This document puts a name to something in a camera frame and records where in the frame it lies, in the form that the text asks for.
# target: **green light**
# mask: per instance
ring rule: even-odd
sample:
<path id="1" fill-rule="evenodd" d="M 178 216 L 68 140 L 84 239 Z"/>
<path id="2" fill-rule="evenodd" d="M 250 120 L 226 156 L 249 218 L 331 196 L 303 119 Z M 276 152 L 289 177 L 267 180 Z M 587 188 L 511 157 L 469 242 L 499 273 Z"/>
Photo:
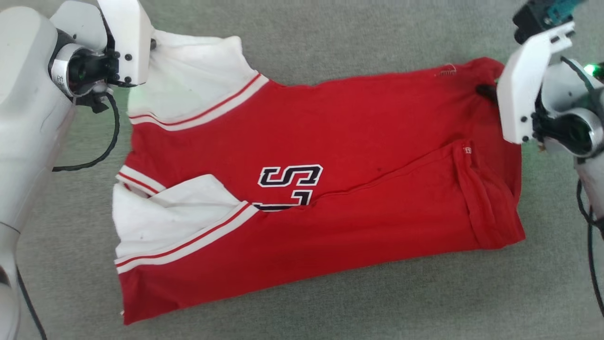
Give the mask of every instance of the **green light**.
<path id="1" fill-rule="evenodd" d="M 593 75 L 596 73 L 597 66 L 589 64 L 589 65 L 587 65 L 587 66 L 584 68 L 584 70 L 585 70 L 585 72 L 587 72 L 587 73 L 588 73 L 590 76 L 593 76 Z"/>

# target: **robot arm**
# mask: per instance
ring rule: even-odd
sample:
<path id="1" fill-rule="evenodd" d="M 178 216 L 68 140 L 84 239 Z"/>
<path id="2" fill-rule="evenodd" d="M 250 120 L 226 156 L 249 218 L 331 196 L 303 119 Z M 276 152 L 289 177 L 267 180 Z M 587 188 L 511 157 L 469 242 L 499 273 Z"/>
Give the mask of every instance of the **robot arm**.
<path id="1" fill-rule="evenodd" d="M 604 84 L 574 60 L 550 66 L 552 55 L 573 45 L 572 12 L 581 2 L 530 1 L 516 14 L 522 46 L 506 64 L 497 98 L 504 138 L 536 139 L 542 149 L 574 155 L 594 213 L 604 218 Z"/>
<path id="2" fill-rule="evenodd" d="M 59 155 L 75 105 L 147 79 L 153 27 L 137 0 L 66 1 L 49 20 L 0 13 L 0 339 L 19 326 L 16 243 Z"/>

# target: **red and white stripe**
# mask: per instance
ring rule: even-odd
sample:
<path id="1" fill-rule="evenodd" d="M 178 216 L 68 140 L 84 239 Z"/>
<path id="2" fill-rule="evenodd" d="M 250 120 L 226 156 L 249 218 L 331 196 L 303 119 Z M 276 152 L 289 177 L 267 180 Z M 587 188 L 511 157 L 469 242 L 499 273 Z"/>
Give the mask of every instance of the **red and white stripe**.
<path id="1" fill-rule="evenodd" d="M 147 113 L 140 114 L 137 116 L 130 116 L 130 122 L 133 125 L 151 123 L 167 131 L 179 131 L 189 129 L 210 122 L 211 120 L 214 120 L 222 116 L 223 114 L 233 110 L 234 108 L 251 98 L 268 82 L 269 79 L 267 77 L 258 73 L 247 85 L 245 85 L 237 93 L 212 106 L 211 108 L 205 110 L 204 112 L 201 112 L 200 114 L 197 114 L 193 117 L 184 120 L 177 120 L 172 122 L 167 120 L 159 120 L 159 118 L 157 118 L 157 116 L 153 115 L 152 113 Z"/>
<path id="2" fill-rule="evenodd" d="M 146 176 L 127 165 L 121 167 L 120 172 L 115 176 L 120 182 L 126 185 L 126 189 L 131 190 L 129 187 L 137 188 L 143 191 L 145 194 L 153 196 L 165 190 L 160 182 Z"/>
<path id="3" fill-rule="evenodd" d="M 199 249 L 234 231 L 259 210 L 248 202 L 241 202 L 230 214 L 217 223 L 205 227 L 180 243 L 149 253 L 139 253 L 115 260 L 118 273 L 127 272 L 137 266 L 159 266 L 186 257 Z"/>

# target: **white sleeve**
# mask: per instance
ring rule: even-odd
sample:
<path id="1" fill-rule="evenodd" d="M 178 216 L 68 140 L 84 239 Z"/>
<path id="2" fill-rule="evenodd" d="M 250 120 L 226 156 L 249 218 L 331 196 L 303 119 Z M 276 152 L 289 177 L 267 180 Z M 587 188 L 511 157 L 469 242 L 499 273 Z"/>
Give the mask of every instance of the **white sleeve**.
<path id="1" fill-rule="evenodd" d="M 120 244 L 118 258 L 178 243 L 213 225 L 243 203 L 212 175 L 205 175 L 142 197 L 114 186 L 113 219 Z"/>
<path id="2" fill-rule="evenodd" d="M 237 36 L 222 39 L 156 31 L 147 83 L 132 88 L 131 119 L 151 114 L 164 123 L 180 122 L 236 94 L 258 75 L 242 53 Z"/>

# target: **black cable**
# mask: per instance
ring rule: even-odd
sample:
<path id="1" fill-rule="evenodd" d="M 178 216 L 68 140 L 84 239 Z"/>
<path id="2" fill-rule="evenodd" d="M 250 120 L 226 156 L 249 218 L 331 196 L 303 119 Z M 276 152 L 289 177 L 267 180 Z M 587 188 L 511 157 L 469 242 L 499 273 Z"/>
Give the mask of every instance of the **black cable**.
<path id="1" fill-rule="evenodd" d="M 590 264 L 590 276 L 591 276 L 591 284 L 594 286 L 594 294 L 596 295 L 596 301 L 598 303 L 598 308 L 600 309 L 600 313 L 604 318 L 604 302 L 602 301 L 602 293 L 600 292 L 600 286 L 598 285 L 598 277 L 596 275 L 596 266 L 594 264 L 594 236 L 593 231 L 594 228 L 598 228 L 600 230 L 600 234 L 602 235 L 602 239 L 604 240 L 604 230 L 600 229 L 596 222 L 593 219 L 594 212 L 593 209 L 590 208 L 589 214 L 585 211 L 585 206 L 583 205 L 583 200 L 581 199 L 581 192 L 583 191 L 583 184 L 581 180 L 579 180 L 577 184 L 577 204 L 579 205 L 579 210 L 585 220 L 587 221 L 587 257 Z"/>
<path id="2" fill-rule="evenodd" d="M 25 304 L 27 305 L 27 309 L 30 310 L 31 317 L 34 319 L 34 323 L 36 324 L 36 328 L 38 328 L 38 332 L 40 333 L 40 337 L 42 340 L 48 340 L 46 336 L 46 331 L 44 327 L 42 327 L 42 323 L 40 322 L 40 318 L 36 313 L 36 309 L 34 305 L 31 303 L 30 295 L 27 293 L 27 289 L 25 288 L 25 283 L 23 282 L 23 277 L 21 277 L 21 272 L 17 269 L 17 281 L 19 281 L 19 287 L 21 288 L 21 292 L 23 293 L 23 299 L 25 299 Z"/>
<path id="3" fill-rule="evenodd" d="M 91 168 L 91 167 L 99 164 L 103 160 L 105 160 L 107 158 L 107 156 L 109 156 L 111 151 L 114 149 L 115 144 L 117 144 L 117 137 L 120 134 L 120 112 L 117 108 L 117 103 L 115 103 L 114 97 L 112 95 L 110 95 L 109 93 L 107 93 L 106 95 L 107 95 L 107 99 L 109 99 L 109 102 L 111 103 L 111 107 L 113 108 L 114 120 L 115 120 L 114 135 L 113 135 L 113 138 L 111 138 L 111 143 L 107 147 L 107 150 L 105 150 L 105 152 L 99 158 L 93 160 L 92 162 L 80 164 L 80 165 L 73 165 L 73 166 L 56 166 L 53 169 L 53 172 L 78 171 L 78 170 L 82 170 L 82 169 Z"/>
<path id="4" fill-rule="evenodd" d="M 567 64 L 571 68 L 571 70 L 577 73 L 579 78 L 583 81 L 583 83 L 585 83 L 585 87 L 590 93 L 595 90 L 594 85 L 591 84 L 589 78 L 587 78 L 585 73 L 583 73 L 583 71 L 577 65 L 575 65 L 572 61 L 568 60 L 567 57 L 560 57 L 560 60 L 563 63 Z"/>
<path id="5" fill-rule="evenodd" d="M 598 285 L 598 277 L 596 276 L 596 266 L 594 265 L 594 225 L 587 225 L 587 255 L 590 262 L 590 275 L 591 284 L 594 286 L 594 293 L 596 294 L 596 301 L 600 308 L 600 313 L 604 318 L 604 302 L 602 301 L 602 294 L 600 293 L 600 286 Z"/>

